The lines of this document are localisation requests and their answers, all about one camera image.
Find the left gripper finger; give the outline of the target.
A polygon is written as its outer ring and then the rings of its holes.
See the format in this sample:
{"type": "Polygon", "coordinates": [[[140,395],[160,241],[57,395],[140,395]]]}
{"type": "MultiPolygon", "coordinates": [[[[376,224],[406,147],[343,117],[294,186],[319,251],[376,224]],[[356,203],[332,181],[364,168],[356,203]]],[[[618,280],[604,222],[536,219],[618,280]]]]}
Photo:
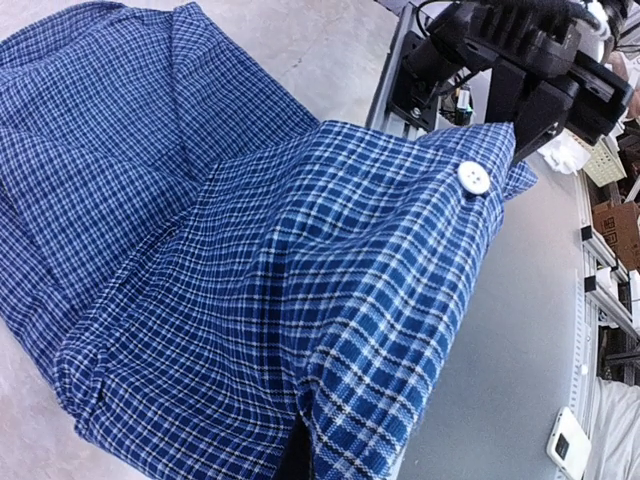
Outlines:
{"type": "Polygon", "coordinates": [[[297,415],[277,468],[277,480],[314,479],[311,436],[303,418],[297,415]]]}

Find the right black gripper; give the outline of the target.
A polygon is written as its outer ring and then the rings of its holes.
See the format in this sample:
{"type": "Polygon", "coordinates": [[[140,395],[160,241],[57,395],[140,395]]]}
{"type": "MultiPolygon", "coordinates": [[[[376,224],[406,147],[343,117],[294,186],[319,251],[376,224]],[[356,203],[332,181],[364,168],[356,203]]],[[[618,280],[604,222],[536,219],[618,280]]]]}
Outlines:
{"type": "Polygon", "coordinates": [[[510,123],[514,159],[564,129],[589,145],[609,135],[633,87],[606,67],[631,1],[455,1],[429,25],[448,64],[490,71],[487,123],[510,123]]]}

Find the blue checked long sleeve shirt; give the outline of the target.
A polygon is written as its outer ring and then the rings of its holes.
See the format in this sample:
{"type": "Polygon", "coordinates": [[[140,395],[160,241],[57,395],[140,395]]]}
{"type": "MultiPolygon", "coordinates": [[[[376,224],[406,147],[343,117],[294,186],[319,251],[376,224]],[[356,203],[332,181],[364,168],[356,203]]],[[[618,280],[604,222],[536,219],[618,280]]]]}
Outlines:
{"type": "Polygon", "coordinates": [[[194,3],[1,44],[1,316],[77,433],[153,479],[384,479],[536,177],[508,123],[321,122],[194,3]]]}

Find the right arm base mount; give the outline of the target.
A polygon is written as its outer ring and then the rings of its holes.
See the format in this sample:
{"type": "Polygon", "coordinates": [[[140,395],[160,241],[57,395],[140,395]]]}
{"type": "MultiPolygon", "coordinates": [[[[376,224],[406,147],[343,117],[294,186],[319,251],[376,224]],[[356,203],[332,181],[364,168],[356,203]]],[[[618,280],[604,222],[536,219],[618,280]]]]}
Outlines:
{"type": "Polygon", "coordinates": [[[442,117],[454,126],[467,126],[474,112],[468,82],[489,66],[465,36],[439,28],[421,37],[404,37],[389,107],[416,129],[431,132],[442,117]]]}

